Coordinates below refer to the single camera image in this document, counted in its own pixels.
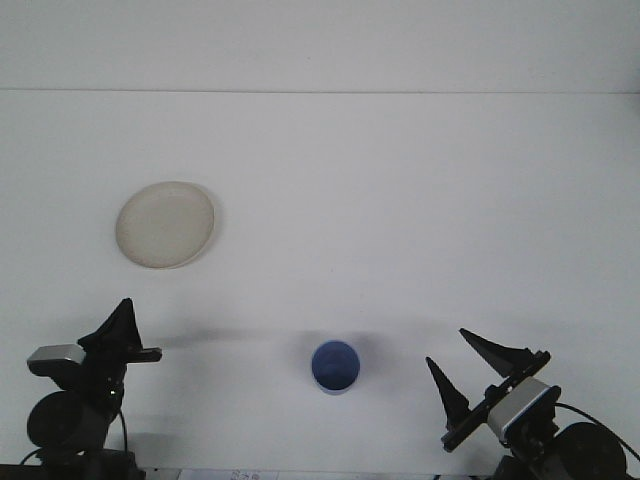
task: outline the white plate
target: white plate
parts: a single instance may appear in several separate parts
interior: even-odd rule
[[[171,268],[193,259],[213,231],[213,205],[190,183],[163,182],[143,188],[120,211],[116,241],[131,261]]]

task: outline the plate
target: plate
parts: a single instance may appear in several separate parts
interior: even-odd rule
[[[186,182],[149,185],[122,207],[116,241],[132,262],[149,268],[174,268],[196,257],[213,232],[208,195]]]

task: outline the cup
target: cup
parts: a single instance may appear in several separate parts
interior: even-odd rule
[[[311,373],[322,391],[338,395],[358,378],[360,359],[350,345],[331,340],[320,345],[313,354]]]

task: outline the round plate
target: round plate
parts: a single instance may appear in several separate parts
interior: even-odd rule
[[[120,211],[116,241],[131,261],[150,268],[184,265],[213,231],[213,205],[190,183],[163,182],[143,188]]]

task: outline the black cable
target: black cable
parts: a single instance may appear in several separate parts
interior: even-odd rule
[[[26,457],[24,457],[22,459],[22,461],[20,462],[20,465],[24,465],[25,463],[27,463],[27,460],[29,460],[31,457],[33,457],[36,453],[40,452],[40,450],[42,450],[41,448],[36,448],[33,452],[29,453]]]
[[[627,442],[625,442],[624,440],[622,440],[618,435],[615,434],[615,432],[613,432],[609,427],[607,427],[605,424],[603,424],[602,422],[598,421],[597,419],[593,418],[591,415],[589,415],[586,412],[583,412],[582,410],[580,410],[579,408],[576,407],[572,407],[571,405],[567,405],[566,403],[556,403],[556,407],[560,407],[560,408],[566,408],[567,410],[571,410],[572,412],[575,412],[579,415],[582,415],[585,418],[588,418],[589,420],[591,420],[593,423],[595,423],[596,425],[601,426],[602,428],[606,429],[611,435],[613,435],[614,437],[616,437],[616,440],[618,440],[620,442],[620,444],[626,448],[629,453],[631,455],[633,455],[634,457],[636,457],[636,460],[638,460],[638,462],[640,462],[640,455],[638,455],[638,453],[631,448]]]
[[[127,424],[124,421],[124,415],[122,414],[122,410],[118,412],[120,416],[120,422],[122,423],[122,435],[124,436],[124,451],[125,453],[129,453],[129,437],[127,435]]]

